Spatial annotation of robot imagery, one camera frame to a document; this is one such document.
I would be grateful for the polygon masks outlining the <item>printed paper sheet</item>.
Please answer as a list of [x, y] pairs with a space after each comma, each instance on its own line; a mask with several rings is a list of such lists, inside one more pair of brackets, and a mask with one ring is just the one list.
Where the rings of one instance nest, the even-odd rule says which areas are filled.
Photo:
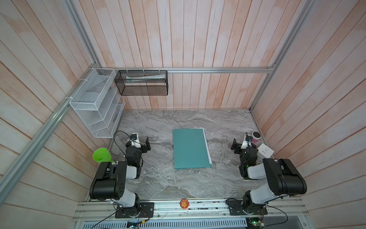
[[209, 147], [208, 147], [208, 143], [207, 143], [207, 138], [206, 138], [206, 134], [205, 134], [205, 129], [202, 128], [203, 130], [203, 135], [204, 135], [204, 139], [205, 139], [205, 145], [206, 145], [206, 150], [207, 150], [207, 155], [208, 155], [208, 160], [210, 165], [212, 165], [212, 159], [211, 159], [211, 155], [210, 155], [210, 151], [209, 151]]

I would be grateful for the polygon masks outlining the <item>teal paper folder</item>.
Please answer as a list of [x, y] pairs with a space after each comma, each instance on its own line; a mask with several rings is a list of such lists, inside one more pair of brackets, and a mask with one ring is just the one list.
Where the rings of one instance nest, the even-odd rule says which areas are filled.
[[211, 168], [202, 128], [173, 130], [175, 169]]

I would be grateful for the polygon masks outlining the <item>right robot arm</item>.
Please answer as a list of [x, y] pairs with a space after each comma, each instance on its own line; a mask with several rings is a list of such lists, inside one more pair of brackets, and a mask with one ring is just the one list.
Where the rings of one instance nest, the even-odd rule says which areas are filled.
[[233, 209], [238, 214], [266, 214], [266, 203], [284, 196], [303, 195], [307, 192], [304, 178], [289, 159], [264, 158], [261, 164], [257, 164], [259, 149], [250, 141], [239, 144], [234, 139], [231, 150], [239, 155], [239, 172], [242, 178], [267, 180], [261, 187], [247, 191], [243, 200], [235, 203]]

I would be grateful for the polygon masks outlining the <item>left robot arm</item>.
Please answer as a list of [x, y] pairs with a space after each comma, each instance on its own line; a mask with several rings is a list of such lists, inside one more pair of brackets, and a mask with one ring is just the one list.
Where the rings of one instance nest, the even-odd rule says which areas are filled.
[[99, 148], [93, 153], [93, 160], [99, 164], [89, 189], [90, 199], [109, 201], [117, 205], [118, 213], [134, 218], [141, 213], [140, 199], [136, 193], [126, 187], [126, 180], [138, 179], [141, 174], [142, 154], [151, 150], [149, 139], [145, 144], [139, 141], [139, 135], [130, 135], [126, 143], [125, 160], [113, 161], [106, 148]]

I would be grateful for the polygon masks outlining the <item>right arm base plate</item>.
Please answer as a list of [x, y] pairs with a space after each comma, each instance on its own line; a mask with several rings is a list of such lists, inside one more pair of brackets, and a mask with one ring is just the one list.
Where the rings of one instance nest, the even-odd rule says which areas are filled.
[[241, 215], [267, 215], [265, 205], [253, 204], [250, 200], [237, 200], [234, 198], [225, 201], [231, 216]]

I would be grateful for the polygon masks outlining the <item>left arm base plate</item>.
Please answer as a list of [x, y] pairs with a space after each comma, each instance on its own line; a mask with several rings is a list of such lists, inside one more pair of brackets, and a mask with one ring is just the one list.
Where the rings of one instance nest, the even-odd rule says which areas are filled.
[[126, 218], [152, 218], [154, 213], [154, 203], [153, 202], [141, 202], [135, 204], [134, 207], [121, 208], [117, 207], [117, 213], [115, 217], [117, 219]]

